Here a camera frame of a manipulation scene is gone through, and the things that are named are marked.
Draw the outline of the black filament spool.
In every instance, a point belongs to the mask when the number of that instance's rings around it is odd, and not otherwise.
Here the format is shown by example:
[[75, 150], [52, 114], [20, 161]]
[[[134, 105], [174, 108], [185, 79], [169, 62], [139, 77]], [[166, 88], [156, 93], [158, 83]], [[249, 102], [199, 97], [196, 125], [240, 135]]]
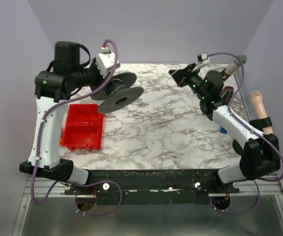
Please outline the black filament spool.
[[132, 87], [136, 80], [137, 75], [132, 72], [113, 76], [104, 89], [91, 96], [94, 101], [102, 101], [98, 112], [100, 114], [111, 113], [136, 101], [144, 92], [142, 87]]

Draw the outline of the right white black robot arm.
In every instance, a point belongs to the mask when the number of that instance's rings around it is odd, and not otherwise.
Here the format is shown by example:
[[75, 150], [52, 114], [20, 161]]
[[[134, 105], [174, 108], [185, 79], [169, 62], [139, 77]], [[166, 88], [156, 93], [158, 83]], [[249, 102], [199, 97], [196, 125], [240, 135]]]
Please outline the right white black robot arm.
[[202, 114], [222, 126], [242, 148], [240, 162], [219, 169], [221, 183], [240, 180], [255, 180], [271, 174], [281, 167], [278, 155], [278, 138], [274, 134], [264, 134], [240, 119], [221, 98], [222, 74], [211, 70], [201, 78], [194, 70], [195, 64], [184, 69], [169, 70], [170, 76], [179, 87], [189, 86], [200, 100]]

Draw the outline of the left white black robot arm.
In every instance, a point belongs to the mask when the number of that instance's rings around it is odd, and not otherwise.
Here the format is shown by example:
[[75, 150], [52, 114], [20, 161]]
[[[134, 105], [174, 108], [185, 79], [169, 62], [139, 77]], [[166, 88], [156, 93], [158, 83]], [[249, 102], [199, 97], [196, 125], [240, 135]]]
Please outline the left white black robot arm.
[[92, 86], [93, 80], [98, 80], [94, 90], [80, 97], [84, 99], [97, 94], [110, 82], [118, 60], [117, 46], [113, 40], [106, 39], [102, 45], [109, 50], [110, 44], [114, 49], [115, 61], [111, 63], [112, 70], [102, 75], [87, 68], [88, 62], [80, 63], [80, 50], [89, 51], [84, 45], [68, 41], [56, 42], [54, 60], [34, 81], [37, 105], [34, 142], [27, 161], [19, 165], [20, 172], [79, 185], [89, 183], [88, 171], [74, 166], [73, 161], [60, 157], [62, 118], [68, 103], [77, 100], [71, 98], [75, 89]]

